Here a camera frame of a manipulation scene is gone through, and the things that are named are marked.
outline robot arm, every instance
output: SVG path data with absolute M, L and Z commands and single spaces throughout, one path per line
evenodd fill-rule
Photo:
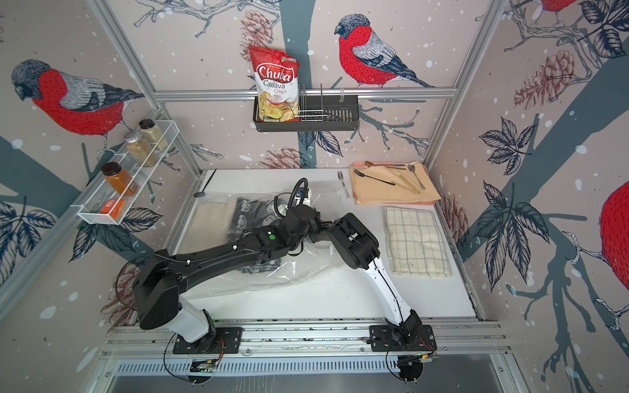
M 308 195 L 308 181 L 301 179 L 291 193 L 285 216 L 276 209 L 280 219 L 249 230 L 237 241 L 174 256 L 169 256 L 167 250 L 155 252 L 133 287 L 140 327 L 166 327 L 189 343 L 211 341 L 215 335 L 211 319 L 181 294 L 217 275 L 283 257 L 296 250 L 308 236 L 313 242 L 331 241 L 349 267 L 360 268 L 377 292 L 396 340 L 413 341 L 421 320 L 387 275 L 375 236 L 351 213 L 322 222 L 319 212 L 303 204 L 305 198 L 299 196 L 305 195 Z

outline orange spice jar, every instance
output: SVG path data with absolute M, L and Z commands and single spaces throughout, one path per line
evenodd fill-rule
M 101 172 L 105 175 L 105 179 L 111 184 L 111 187 L 122 196 L 133 196 L 140 189 L 132 180 L 129 172 L 123 169 L 117 162 L 106 163 L 101 168 Z

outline white table surface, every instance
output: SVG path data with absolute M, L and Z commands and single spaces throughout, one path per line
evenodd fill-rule
M 339 187 L 338 169 L 259 169 L 218 170 L 206 192 L 266 194 L 292 189 L 297 180 L 335 182 Z M 349 169 L 342 169 L 350 195 Z M 393 275 L 389 270 L 385 234 L 384 207 L 359 206 L 342 191 L 343 214 L 354 213 L 379 242 L 382 261 L 404 300 L 420 317 L 474 317 L 460 272 L 448 250 L 453 276 L 430 279 Z M 398 205 L 434 211 L 433 206 Z M 446 237 L 441 231 L 444 242 Z M 344 265 L 328 269 L 306 282 L 263 291 L 242 292 L 225 296 L 192 299 L 196 307 L 206 309 L 215 319 L 311 319 L 311 318 L 381 318 L 384 311 L 363 274 Z

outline silver jar lid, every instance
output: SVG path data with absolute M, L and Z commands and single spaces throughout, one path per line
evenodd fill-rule
M 125 134 L 125 140 L 129 143 L 137 142 L 141 138 L 142 138 L 142 135 L 140 135 L 140 133 L 137 131 L 132 131 L 130 133 Z

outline black metal basket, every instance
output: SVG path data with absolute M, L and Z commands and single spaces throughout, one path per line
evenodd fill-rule
M 359 126 L 358 96 L 306 95 L 299 90 L 300 121 L 259 121 L 258 98 L 253 104 L 253 123 L 259 132 L 355 131 Z

